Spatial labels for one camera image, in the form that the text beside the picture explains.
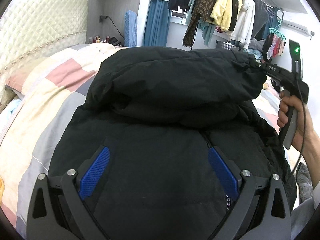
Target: metal screw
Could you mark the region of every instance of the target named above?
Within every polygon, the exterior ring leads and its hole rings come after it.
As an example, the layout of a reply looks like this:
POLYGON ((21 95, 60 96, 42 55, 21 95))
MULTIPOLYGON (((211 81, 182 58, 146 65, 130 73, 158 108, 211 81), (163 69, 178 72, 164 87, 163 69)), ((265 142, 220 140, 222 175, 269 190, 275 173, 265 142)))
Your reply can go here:
POLYGON ((244 171, 242 171, 242 174, 243 174, 243 176, 250 177, 251 172, 248 170, 244 170, 244 171))
POLYGON ((278 174, 273 174, 272 177, 273 177, 275 180, 279 180, 279 179, 280 179, 280 177, 279 177, 278 174))
POLYGON ((45 174, 44 173, 41 173, 41 174, 39 174, 39 176, 38 176, 38 179, 44 179, 45 178, 45 174))
POLYGON ((67 174, 68 174, 69 176, 73 176, 73 175, 76 174, 76 170, 75 170, 75 169, 68 170, 67 174))

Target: brown checkered coat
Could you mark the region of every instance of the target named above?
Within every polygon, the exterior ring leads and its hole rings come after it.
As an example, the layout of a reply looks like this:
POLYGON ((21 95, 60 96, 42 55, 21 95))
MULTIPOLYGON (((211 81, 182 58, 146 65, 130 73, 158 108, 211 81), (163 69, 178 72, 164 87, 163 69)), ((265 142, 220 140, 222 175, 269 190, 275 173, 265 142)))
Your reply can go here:
POLYGON ((193 40, 196 35, 199 19, 202 18, 204 21, 213 19, 210 17, 214 6, 214 0, 198 0, 193 8, 193 13, 186 34, 183 38, 183 46, 191 47, 193 40))

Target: quilted headboard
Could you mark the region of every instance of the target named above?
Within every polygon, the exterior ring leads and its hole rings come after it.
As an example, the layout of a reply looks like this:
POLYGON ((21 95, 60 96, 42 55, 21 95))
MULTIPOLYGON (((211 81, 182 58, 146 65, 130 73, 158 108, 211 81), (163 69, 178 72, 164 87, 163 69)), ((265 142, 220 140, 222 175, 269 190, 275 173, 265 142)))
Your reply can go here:
POLYGON ((28 0, 9 5, 0 19, 0 112, 12 99, 10 74, 30 60, 85 43, 87 0, 28 0))

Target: human hand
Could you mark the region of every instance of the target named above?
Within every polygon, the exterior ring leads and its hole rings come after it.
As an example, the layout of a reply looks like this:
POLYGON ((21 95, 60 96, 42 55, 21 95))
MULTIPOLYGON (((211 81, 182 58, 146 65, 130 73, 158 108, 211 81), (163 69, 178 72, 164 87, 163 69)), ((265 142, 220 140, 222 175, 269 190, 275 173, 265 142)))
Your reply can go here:
MULTIPOLYGON (((302 102, 296 96, 285 97, 284 93, 280 93, 280 98, 282 99, 280 102, 280 110, 279 110, 279 119, 278 126, 283 128, 289 121, 286 113, 289 110, 289 106, 293 106, 298 111, 298 123, 297 123, 297 131, 293 137, 292 146, 297 150, 301 151, 302 141, 303 141, 303 132, 304 132, 304 114, 302 102)), ((306 134, 305 140, 308 141, 312 138, 312 134, 314 132, 312 118, 309 112, 307 105, 305 105, 306 110, 306 134)))

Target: black cable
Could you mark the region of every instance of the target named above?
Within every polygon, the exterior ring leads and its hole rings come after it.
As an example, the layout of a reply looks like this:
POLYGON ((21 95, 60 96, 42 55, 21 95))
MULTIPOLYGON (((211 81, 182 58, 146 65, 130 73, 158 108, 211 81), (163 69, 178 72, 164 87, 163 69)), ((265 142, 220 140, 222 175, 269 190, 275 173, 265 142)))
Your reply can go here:
POLYGON ((299 96, 300 96, 300 100, 302 102, 302 109, 303 109, 303 137, 302 137, 302 145, 301 145, 301 151, 300 151, 300 156, 299 156, 299 159, 296 163, 296 165, 294 166, 292 172, 291 172, 291 175, 294 174, 294 172, 296 171, 299 163, 300 163, 300 160, 301 160, 301 157, 302 157, 302 153, 303 153, 303 150, 304 150, 304 146, 305 146, 305 137, 306 137, 306 129, 307 129, 307 114, 306 114, 306 107, 304 105, 304 102, 303 102, 303 97, 302 97, 302 93, 301 93, 301 89, 300 89, 300 86, 299 86, 299 82, 298 82, 298 79, 296 79, 296 82, 297 82, 297 88, 298 88, 298 91, 299 91, 299 96))
POLYGON ((113 22, 113 20, 111 19, 111 17, 107 16, 107 19, 110 19, 111 22, 113 23, 113 25, 116 27, 117 31, 119 32, 119 34, 124 38, 124 36, 121 34, 121 32, 118 30, 117 26, 115 25, 115 23, 113 22))

